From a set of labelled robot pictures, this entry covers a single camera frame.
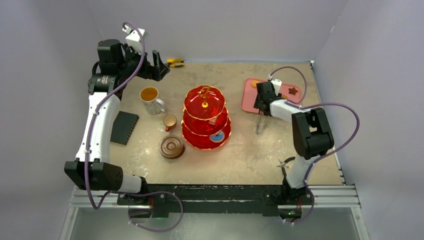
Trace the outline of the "pink serving tray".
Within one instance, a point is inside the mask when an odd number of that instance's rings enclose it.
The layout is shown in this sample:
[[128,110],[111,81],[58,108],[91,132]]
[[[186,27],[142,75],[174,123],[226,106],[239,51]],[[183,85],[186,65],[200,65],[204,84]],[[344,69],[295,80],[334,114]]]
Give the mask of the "pink serving tray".
[[[256,78],[248,78],[245,80],[244,82],[244,86],[243,86],[243,91],[242,91],[242,96],[241,96],[241,109],[245,112],[250,112],[250,113],[258,113],[258,109],[254,108],[254,103],[256,100],[256,96],[257,96],[257,89],[253,88],[251,85],[252,81],[260,81],[260,82],[265,82],[265,80],[262,79],[256,79]],[[289,94],[289,88],[293,88],[295,87],[298,90],[298,93],[296,95],[292,95]],[[286,84],[283,83],[280,91],[279,91],[282,95],[286,95],[288,97],[289,100],[293,101],[293,102],[299,102],[302,99],[303,93],[300,87],[298,87],[297,85],[293,85],[293,84]]]

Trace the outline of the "black serving tongs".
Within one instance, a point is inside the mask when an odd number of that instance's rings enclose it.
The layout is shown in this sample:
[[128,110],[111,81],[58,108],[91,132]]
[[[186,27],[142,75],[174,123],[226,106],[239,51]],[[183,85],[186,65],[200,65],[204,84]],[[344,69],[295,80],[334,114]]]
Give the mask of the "black serving tongs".
[[255,134],[259,135],[264,127],[266,126],[267,123],[267,116],[266,115],[258,115],[257,119],[256,119],[256,124],[255,124]]

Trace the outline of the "pink layered cake slice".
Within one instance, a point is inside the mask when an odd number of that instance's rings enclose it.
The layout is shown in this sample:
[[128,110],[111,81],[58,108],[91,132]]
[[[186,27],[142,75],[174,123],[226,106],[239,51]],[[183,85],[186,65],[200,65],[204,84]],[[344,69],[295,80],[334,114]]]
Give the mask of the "pink layered cake slice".
[[215,126],[215,125],[217,124],[217,122],[218,122],[218,118],[219,118],[219,116],[217,115],[217,116],[215,116],[215,117],[213,117],[213,118],[209,119],[209,120],[208,120],[208,123],[209,123],[210,125]]

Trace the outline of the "blue frosted donut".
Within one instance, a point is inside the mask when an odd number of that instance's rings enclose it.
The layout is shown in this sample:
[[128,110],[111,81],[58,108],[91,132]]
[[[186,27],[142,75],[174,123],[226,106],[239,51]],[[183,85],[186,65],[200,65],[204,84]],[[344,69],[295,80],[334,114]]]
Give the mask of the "blue frosted donut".
[[216,134],[210,135],[209,136],[209,139],[213,143],[221,143],[222,141],[224,141],[225,136],[226,135],[225,135],[224,131],[223,130],[220,130]]

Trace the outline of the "red three-tier cake stand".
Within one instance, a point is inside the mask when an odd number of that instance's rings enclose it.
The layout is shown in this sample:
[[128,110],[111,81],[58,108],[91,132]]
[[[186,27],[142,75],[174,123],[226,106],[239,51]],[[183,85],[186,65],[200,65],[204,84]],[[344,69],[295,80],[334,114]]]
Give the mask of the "red three-tier cake stand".
[[[219,116],[216,125],[209,124],[209,119],[216,116]],[[232,126],[222,92],[209,85],[191,89],[183,102],[181,127],[184,140],[196,149],[213,150],[223,146],[231,136]],[[224,141],[210,141],[210,135],[221,130],[225,133]]]

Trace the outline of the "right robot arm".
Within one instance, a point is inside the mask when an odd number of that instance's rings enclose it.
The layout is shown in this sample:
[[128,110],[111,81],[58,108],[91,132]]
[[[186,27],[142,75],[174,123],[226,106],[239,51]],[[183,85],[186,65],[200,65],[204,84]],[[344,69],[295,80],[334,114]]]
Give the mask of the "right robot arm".
[[291,124],[293,146],[296,156],[291,170],[283,173],[281,202],[294,203],[307,192],[309,174],[314,161],[327,154],[334,146],[334,137],[323,108],[301,109],[276,94],[271,81],[256,84],[257,96],[253,107],[265,116],[272,116]]

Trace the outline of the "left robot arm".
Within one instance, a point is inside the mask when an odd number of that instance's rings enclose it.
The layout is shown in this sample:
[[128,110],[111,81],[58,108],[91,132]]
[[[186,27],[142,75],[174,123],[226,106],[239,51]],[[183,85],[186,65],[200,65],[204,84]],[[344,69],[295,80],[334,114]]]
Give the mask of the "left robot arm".
[[110,163],[113,125],[123,91],[133,77],[159,82],[170,70],[156,50],[150,64],[143,40],[102,40],[97,53],[99,60],[88,80],[89,112],[82,143],[75,159],[65,162],[64,172],[81,190],[129,193],[132,201],[142,205],[149,199],[144,178],[125,174],[121,167]]

